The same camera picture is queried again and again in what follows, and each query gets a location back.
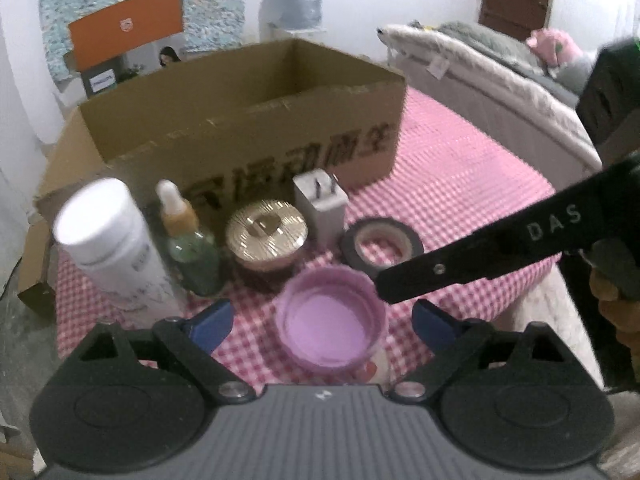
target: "human hand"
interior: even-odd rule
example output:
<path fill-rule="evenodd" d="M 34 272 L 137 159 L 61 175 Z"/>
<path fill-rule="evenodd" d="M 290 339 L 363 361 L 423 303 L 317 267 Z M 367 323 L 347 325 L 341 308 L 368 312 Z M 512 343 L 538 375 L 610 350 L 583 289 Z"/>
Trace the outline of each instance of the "human hand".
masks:
<path fill-rule="evenodd" d="M 640 358 L 640 301 L 620 299 L 618 288 L 596 269 L 589 279 L 591 293 L 600 300 L 600 313 L 616 327 L 616 338 Z"/>

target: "black tape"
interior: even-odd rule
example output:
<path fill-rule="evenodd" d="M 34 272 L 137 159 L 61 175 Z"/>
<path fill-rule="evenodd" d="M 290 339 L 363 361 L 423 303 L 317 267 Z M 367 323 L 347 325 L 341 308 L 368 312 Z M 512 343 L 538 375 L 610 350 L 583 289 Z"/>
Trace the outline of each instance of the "black tape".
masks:
<path fill-rule="evenodd" d="M 369 217 L 358 220 L 347 229 L 340 239 L 342 260 L 351 269 L 360 270 L 372 280 L 380 270 L 386 267 L 377 266 L 364 257 L 360 249 L 361 243 L 371 239 L 388 240 L 400 249 L 400 262 L 410 260 L 424 253 L 420 236 L 409 226 L 393 218 Z"/>

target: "pink stuffed toy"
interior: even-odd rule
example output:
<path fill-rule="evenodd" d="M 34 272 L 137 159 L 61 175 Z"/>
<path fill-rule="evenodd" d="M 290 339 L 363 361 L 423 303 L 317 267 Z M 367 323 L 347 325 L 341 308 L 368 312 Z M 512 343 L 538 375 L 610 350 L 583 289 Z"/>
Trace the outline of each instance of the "pink stuffed toy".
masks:
<path fill-rule="evenodd" d="M 569 63 L 583 54 L 569 34 L 556 28 L 534 30 L 526 43 L 550 67 Z"/>

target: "blue gripper part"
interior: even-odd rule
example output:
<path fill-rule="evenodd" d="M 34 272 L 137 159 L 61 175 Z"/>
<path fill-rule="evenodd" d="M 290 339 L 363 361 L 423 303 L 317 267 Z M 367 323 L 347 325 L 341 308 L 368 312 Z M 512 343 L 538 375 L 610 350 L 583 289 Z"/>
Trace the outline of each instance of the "blue gripper part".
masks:
<path fill-rule="evenodd" d="M 199 348 L 211 354 L 234 326 L 235 310 L 229 300 L 217 300 L 185 322 L 183 330 Z"/>
<path fill-rule="evenodd" d="M 428 300 L 414 303 L 411 323 L 415 335 L 434 354 L 453 345 L 469 327 L 468 322 L 457 320 Z"/>

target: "dropper bottle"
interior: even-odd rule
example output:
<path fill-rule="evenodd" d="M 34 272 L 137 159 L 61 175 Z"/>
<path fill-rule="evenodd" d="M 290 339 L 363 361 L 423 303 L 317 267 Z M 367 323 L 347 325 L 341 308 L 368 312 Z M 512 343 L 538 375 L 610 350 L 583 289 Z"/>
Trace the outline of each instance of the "dropper bottle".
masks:
<path fill-rule="evenodd" d="M 200 226 L 193 207 L 173 182 L 161 180 L 156 193 L 162 203 L 162 223 L 169 235 L 169 256 L 182 275 L 182 286 L 203 298 L 214 296 L 224 283 L 213 233 Z"/>

